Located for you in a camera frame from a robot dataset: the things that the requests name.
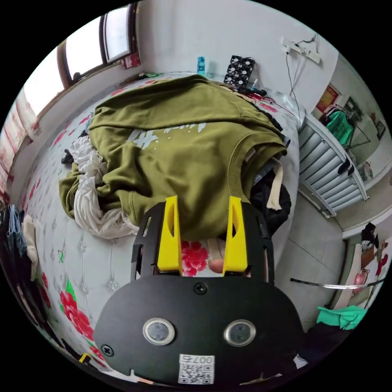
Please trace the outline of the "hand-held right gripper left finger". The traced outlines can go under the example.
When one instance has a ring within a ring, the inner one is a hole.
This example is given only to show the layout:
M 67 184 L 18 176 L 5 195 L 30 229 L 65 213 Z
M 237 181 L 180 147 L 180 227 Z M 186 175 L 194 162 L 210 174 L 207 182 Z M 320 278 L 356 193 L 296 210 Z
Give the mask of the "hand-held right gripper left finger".
M 177 196 L 165 200 L 157 267 L 160 273 L 183 272 Z

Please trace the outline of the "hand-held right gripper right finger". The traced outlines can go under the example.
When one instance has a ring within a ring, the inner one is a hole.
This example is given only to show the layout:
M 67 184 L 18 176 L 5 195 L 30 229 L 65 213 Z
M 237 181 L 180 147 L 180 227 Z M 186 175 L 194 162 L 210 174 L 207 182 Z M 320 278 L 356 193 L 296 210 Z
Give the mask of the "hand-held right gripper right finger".
M 248 267 L 241 199 L 231 196 L 228 211 L 223 276 L 243 274 Z

